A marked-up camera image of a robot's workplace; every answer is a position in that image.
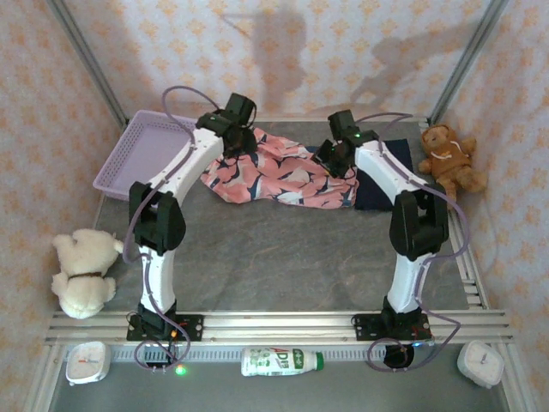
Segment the navy blue shirt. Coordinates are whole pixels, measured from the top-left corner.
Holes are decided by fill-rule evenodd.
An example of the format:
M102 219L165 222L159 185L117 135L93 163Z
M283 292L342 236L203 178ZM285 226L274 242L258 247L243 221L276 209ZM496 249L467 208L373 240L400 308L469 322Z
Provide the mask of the navy blue shirt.
M407 139L389 140L384 142L389 152L410 172L413 171L413 160ZM354 208L357 210L376 210L387 212L392 210L392 203L378 184L366 173L357 171L358 188L356 190Z

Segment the aluminium frame post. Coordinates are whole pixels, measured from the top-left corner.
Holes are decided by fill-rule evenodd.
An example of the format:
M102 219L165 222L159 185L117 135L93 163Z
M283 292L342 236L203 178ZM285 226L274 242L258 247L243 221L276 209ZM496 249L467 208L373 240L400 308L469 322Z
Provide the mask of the aluminium frame post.
M121 104L66 2L64 0L45 0L45 2L64 30L70 44L91 77L95 87L98 89L111 115L118 126L124 129L129 119L125 115Z
M490 0L488 3L486 11L477 24L455 68L449 76L449 79L443 88L443 92L440 94L437 103L433 107L431 115L426 118L429 125L438 123L447 112L450 103L457 95L468 72L472 69L475 60L480 55L487 40L490 38L492 31L499 22L509 1L510 0Z

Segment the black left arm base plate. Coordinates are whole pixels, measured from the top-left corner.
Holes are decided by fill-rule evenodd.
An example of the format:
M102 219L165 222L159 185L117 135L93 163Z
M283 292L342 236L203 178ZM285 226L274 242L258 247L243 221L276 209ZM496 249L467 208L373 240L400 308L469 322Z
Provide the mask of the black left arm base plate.
M183 329L191 342L200 342L202 340L203 315L176 314L172 322ZM143 317L138 314L131 314L126 333L126 340L137 342L145 339L156 341L169 341L177 339L184 340L181 331L156 314L151 317Z

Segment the white green plastic bottle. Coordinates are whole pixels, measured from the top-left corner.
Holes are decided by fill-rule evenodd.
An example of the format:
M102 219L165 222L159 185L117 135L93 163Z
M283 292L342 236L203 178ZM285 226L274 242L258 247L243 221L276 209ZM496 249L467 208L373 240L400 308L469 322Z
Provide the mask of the white green plastic bottle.
M303 348L252 347L241 353L241 374L245 377L284 377L322 371L321 352Z

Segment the aluminium mounting rail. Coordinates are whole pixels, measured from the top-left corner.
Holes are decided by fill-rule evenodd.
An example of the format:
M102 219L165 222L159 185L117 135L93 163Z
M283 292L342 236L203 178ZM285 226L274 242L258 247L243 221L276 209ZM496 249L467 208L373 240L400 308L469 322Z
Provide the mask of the aluminium mounting rail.
M203 314L202 346L223 345L360 345L351 323L352 312L207 312ZM103 312L76 320L60 312L54 314L45 341L77 344L92 340L125 344L129 315ZM455 343L479 339L509 342L514 331L503 310L444 310L428 316L433 338L441 343L451 332Z

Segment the white plush bear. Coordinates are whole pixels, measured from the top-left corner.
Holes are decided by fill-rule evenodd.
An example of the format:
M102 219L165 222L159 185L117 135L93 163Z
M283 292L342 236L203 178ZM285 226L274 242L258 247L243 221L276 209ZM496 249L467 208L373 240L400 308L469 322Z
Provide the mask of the white plush bear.
M85 319L101 312L116 294L107 271L124 251L115 235L89 228L59 234L52 240L60 271L52 277L51 291L70 318Z

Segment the white clock red hands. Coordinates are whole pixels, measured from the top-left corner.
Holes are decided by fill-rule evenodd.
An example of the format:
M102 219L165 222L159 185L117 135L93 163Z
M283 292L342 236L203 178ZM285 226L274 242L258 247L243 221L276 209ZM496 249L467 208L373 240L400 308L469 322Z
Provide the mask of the white clock red hands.
M70 385L99 382L108 374L111 360L111 348L103 342L78 344L69 351L65 377Z

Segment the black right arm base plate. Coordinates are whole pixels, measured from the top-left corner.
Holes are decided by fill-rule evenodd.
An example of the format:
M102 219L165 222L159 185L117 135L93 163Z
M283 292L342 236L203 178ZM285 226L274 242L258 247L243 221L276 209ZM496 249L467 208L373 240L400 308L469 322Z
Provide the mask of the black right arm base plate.
M358 341L373 342L381 338L399 341L427 341L433 338L428 317L421 313L416 319L386 321L380 313L356 314L351 319Z

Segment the lilac plastic laundry basket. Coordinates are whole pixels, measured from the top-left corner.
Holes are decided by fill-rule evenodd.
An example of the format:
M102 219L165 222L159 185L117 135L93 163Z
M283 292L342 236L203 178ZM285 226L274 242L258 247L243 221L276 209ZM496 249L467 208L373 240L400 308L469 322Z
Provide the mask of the lilac plastic laundry basket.
M147 183L161 172L190 140L196 120L140 110L130 120L93 182L105 196L126 201L130 187Z

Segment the aluminium back rail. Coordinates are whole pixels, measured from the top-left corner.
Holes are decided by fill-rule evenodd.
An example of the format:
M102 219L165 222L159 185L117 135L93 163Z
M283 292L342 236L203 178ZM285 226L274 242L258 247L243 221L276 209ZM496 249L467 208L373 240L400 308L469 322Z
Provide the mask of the aluminium back rail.
M162 112L152 112L141 110L138 111L135 115L139 119L160 119L162 121L170 122L170 119ZM392 120L396 120L396 117L379 117L379 118L368 118L365 122L371 123L388 123ZM411 117L404 118L402 122L415 123L415 124L428 124L428 119L425 117ZM316 118L300 118L300 117L256 117L254 120L255 124L258 123L289 123L289 122L313 122L313 123L327 123L327 117L316 117Z

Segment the pink floral garment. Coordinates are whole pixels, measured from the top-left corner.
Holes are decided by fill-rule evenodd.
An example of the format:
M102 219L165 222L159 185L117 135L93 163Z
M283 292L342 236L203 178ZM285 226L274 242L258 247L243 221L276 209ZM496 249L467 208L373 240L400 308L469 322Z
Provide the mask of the pink floral garment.
M259 128L254 137L256 152L221 156L202 173L201 181L221 199L237 204L267 199L313 209L354 206L359 188L354 169L334 178L305 145Z

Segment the white clock grey hands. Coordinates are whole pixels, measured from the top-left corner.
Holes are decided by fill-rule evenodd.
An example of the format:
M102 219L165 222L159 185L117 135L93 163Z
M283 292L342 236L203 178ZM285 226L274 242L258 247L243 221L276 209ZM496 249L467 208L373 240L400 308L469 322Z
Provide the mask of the white clock grey hands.
M491 389L501 381L504 359L491 346L481 341L471 341L462 347L457 367L463 376L476 385Z

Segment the aluminium frame leg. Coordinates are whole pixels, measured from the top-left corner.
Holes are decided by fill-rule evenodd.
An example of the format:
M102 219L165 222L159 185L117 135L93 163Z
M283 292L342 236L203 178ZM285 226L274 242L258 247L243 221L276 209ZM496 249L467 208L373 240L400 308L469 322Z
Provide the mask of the aluminium frame leg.
M538 412L519 351L514 343L497 343L495 348L504 360L502 385L510 412Z
M45 345L33 375L22 412L48 412L63 364L65 347Z

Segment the brown teddy bear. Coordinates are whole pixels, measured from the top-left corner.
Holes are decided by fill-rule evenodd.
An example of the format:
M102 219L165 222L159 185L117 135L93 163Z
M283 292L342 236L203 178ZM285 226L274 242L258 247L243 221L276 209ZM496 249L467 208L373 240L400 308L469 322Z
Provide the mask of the brown teddy bear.
M425 158L418 169L423 174L431 175L454 202L459 189L470 193L482 192L487 187L488 178L486 172L472 166L476 144L473 137L460 140L446 124L429 127L421 135Z

